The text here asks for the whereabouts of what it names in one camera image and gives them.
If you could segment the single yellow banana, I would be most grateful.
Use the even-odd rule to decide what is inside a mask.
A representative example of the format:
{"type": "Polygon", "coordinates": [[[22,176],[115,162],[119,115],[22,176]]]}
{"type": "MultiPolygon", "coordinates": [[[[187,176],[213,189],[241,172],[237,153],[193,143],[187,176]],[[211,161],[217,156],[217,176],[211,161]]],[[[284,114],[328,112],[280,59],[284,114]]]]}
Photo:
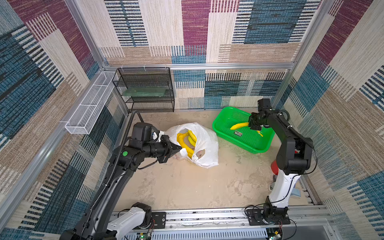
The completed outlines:
{"type": "Polygon", "coordinates": [[[249,123],[248,122],[245,122],[245,123],[239,123],[239,124],[235,124],[233,125],[230,130],[237,130],[237,129],[240,129],[240,128],[244,128],[244,127],[248,127],[249,126],[249,123]]]}

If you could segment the white plastic bag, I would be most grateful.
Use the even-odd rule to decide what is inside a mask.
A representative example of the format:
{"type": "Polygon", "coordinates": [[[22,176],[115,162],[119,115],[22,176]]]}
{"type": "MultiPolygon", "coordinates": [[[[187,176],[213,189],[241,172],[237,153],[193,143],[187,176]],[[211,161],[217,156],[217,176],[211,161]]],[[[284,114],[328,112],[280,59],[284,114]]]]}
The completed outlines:
{"type": "Polygon", "coordinates": [[[192,159],[190,159],[186,149],[182,148],[182,150],[177,153],[177,157],[189,160],[195,165],[206,169],[217,166],[219,164],[219,142],[214,131],[198,123],[187,123],[169,128],[166,131],[166,135],[170,137],[172,143],[180,146],[177,142],[177,134],[185,133],[187,130],[191,130],[197,137],[195,153],[192,159]]]}

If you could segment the yellow banana bunch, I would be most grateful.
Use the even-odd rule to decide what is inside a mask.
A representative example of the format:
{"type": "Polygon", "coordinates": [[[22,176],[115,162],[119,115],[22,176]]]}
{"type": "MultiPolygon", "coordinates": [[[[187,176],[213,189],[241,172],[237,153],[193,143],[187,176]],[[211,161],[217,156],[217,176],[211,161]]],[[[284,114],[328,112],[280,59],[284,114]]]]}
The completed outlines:
{"type": "Polygon", "coordinates": [[[197,137],[194,133],[191,130],[187,130],[185,133],[178,133],[177,142],[182,148],[186,149],[188,157],[192,159],[197,143],[197,137]]]}

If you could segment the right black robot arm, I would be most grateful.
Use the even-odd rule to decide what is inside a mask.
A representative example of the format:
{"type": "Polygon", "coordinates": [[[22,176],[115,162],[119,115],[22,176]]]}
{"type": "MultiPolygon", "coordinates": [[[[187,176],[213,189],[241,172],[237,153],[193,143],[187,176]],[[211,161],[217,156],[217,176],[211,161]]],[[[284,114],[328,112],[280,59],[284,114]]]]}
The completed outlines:
{"type": "Polygon", "coordinates": [[[249,127],[260,131],[263,127],[271,128],[281,141],[276,156],[279,169],[278,178],[271,194],[263,204],[264,211],[285,210],[293,186],[305,171],[310,169],[312,153],[315,151],[311,138],[305,138],[289,123],[289,114],[285,110],[274,109],[270,99],[258,101],[258,112],[251,113],[249,127]]]}

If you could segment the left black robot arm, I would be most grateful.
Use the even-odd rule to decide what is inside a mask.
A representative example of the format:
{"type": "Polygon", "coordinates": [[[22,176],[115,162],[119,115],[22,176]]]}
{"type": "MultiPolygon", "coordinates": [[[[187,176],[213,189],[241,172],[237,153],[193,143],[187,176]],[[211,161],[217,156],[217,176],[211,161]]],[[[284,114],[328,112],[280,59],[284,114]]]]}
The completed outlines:
{"type": "Polygon", "coordinates": [[[137,110],[132,112],[123,142],[114,150],[106,177],[91,206],[74,228],[61,234],[62,240],[125,240],[136,228],[146,232],[143,240],[149,240],[155,229],[165,228],[166,213],[153,213],[152,208],[143,203],[133,204],[111,220],[121,193],[136,170],[141,169],[140,164],[146,158],[166,163],[182,149],[144,120],[133,125],[134,117],[140,115],[137,110]]]}

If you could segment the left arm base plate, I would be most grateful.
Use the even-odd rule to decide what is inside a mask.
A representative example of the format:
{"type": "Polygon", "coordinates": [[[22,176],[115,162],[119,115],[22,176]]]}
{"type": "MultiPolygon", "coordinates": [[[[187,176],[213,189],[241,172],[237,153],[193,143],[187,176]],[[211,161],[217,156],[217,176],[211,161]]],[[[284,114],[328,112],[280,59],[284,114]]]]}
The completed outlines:
{"type": "Polygon", "coordinates": [[[146,213],[143,223],[139,226],[142,229],[164,229],[166,227],[166,212],[146,213]]]}

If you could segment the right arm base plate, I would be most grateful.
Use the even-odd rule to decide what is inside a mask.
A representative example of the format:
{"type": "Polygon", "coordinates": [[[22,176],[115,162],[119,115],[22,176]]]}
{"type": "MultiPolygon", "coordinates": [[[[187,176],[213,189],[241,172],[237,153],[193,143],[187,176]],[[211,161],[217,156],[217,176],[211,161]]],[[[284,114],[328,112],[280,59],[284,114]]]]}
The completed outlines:
{"type": "Polygon", "coordinates": [[[288,208],[246,209],[250,226],[289,225],[291,223],[288,208]]]}

